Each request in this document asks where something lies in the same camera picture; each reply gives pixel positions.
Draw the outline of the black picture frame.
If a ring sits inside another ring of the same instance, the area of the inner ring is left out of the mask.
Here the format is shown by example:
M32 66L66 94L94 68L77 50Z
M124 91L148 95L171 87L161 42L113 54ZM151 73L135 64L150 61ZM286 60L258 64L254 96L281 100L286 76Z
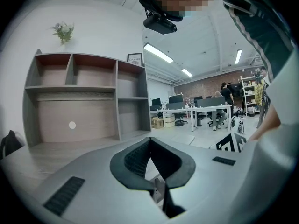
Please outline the black picture frame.
M143 66L143 55L142 53L132 53L127 55L127 62L137 65Z

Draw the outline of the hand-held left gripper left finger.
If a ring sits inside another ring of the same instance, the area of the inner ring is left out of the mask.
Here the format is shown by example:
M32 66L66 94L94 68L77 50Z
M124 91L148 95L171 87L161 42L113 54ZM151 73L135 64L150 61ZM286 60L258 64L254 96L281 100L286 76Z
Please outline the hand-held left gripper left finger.
M110 161L110 171L128 189L153 191L154 184L145 179L150 159L150 138L144 138L116 153Z

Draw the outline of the white flower bouquet vase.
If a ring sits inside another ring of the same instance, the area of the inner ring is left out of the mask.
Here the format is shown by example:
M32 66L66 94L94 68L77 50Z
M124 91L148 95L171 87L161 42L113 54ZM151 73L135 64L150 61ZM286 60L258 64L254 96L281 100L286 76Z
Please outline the white flower bouquet vase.
M57 36L60 40L60 46L58 48L59 52L64 51L65 45L72 39L74 23L67 24L66 22L62 21L56 23L50 29L54 31L52 35Z

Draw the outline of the white black mesh device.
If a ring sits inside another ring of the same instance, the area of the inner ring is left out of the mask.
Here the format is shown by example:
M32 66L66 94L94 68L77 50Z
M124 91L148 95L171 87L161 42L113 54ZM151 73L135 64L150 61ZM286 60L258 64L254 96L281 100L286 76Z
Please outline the white black mesh device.
M231 119L230 130L234 133L244 134L244 122L243 117L233 116Z

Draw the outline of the grey wooden shelf unit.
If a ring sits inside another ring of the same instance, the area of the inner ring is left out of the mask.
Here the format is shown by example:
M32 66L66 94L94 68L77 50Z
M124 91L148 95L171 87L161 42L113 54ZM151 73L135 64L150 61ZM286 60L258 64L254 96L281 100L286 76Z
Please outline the grey wooden shelf unit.
M29 147L150 132L146 69L110 57L37 50L22 114ZM75 129L69 128L71 121Z

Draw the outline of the brown cardboard box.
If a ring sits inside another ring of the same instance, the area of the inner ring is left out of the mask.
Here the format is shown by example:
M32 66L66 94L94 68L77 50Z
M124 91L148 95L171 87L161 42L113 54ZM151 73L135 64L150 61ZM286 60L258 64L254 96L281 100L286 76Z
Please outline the brown cardboard box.
M164 126L164 119L160 117L152 117L151 119L152 128L160 129Z

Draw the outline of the dark green printed shirt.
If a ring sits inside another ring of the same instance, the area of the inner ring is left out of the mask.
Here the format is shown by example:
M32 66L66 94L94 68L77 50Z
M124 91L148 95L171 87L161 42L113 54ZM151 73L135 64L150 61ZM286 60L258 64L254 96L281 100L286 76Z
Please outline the dark green printed shirt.
M234 24L261 57L271 79L298 45L291 0L222 0Z

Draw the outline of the black wall screen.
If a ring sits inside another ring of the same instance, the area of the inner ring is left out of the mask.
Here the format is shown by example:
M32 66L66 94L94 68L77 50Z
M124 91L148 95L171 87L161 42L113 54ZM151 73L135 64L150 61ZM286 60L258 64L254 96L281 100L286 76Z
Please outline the black wall screen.
M234 98L243 96L242 83L229 84L228 88L230 89Z

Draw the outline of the white storage box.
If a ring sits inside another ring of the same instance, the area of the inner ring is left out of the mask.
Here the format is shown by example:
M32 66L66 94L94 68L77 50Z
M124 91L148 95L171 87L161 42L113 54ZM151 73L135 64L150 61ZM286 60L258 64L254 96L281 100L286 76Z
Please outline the white storage box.
M167 113L164 117L164 127L175 126L175 115L173 113Z

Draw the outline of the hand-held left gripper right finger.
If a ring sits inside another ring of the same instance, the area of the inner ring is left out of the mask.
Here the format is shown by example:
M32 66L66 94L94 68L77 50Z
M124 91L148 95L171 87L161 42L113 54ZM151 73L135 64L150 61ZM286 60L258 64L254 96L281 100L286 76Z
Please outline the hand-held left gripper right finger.
M167 217L173 218L185 212L185 209L174 204L170 190L188 183L195 172L195 161L190 155L153 137L149 141L149 151L150 158L163 179L157 189L163 197L162 211Z

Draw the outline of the black office chair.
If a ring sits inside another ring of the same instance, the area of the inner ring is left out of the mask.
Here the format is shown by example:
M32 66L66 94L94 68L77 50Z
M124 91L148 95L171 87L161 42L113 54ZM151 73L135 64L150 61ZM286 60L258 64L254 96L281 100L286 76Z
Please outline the black office chair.
M179 112L179 113L174 113L175 116L175 126L183 126L184 123L188 123L187 121L183 120L184 113Z

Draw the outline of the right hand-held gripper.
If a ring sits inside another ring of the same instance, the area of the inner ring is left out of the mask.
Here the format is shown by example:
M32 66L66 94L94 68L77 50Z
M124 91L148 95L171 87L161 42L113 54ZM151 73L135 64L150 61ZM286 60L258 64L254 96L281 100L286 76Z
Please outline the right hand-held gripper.
M244 136L231 132L216 144L211 145L209 149L240 153L246 143L247 140Z

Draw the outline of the person's right forearm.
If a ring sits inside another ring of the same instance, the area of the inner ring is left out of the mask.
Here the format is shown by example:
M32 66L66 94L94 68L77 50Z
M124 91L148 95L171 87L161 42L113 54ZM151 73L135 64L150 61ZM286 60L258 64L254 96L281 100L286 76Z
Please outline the person's right forearm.
M269 130L276 129L280 126L281 122L273 104L270 105L267 115L265 116L262 124L258 129L251 135L248 141L260 139L264 133Z

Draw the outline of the grey wooden desk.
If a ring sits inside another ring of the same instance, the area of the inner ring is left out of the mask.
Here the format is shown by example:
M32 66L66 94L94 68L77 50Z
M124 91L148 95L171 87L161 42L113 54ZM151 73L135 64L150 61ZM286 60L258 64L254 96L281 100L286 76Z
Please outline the grey wooden desk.
M0 168L13 184L27 192L36 189L46 178L71 161L90 151L111 147L131 140L150 136L152 132L134 131L121 140L111 137L95 140L41 143L24 146L0 161Z

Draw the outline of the white metal shelf rack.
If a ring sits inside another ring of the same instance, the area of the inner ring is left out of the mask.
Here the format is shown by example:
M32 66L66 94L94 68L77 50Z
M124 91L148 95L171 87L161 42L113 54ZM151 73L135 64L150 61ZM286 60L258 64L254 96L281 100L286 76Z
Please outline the white metal shelf rack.
M240 82L242 85L242 100L244 103L243 113L246 116L253 116L253 114L259 113L259 107L255 101L255 77L240 76Z

